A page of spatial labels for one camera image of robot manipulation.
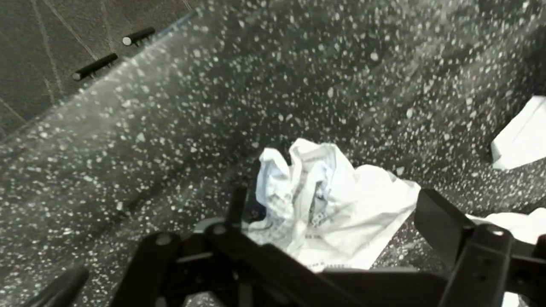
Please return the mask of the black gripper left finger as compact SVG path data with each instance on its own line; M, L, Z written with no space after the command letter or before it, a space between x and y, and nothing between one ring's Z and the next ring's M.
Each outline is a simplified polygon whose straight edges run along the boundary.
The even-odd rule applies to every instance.
M210 291L225 307L365 307L271 244L242 233L249 191L237 187L227 216L202 232L143 237L109 307L183 307Z

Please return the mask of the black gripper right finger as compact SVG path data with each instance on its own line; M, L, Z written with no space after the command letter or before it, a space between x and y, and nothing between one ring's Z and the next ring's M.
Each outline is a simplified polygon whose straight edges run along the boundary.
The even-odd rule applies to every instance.
M546 307L544 235L524 242L505 227L476 223L435 189L418 192L415 227L451 268L439 307L502 307L505 293Z

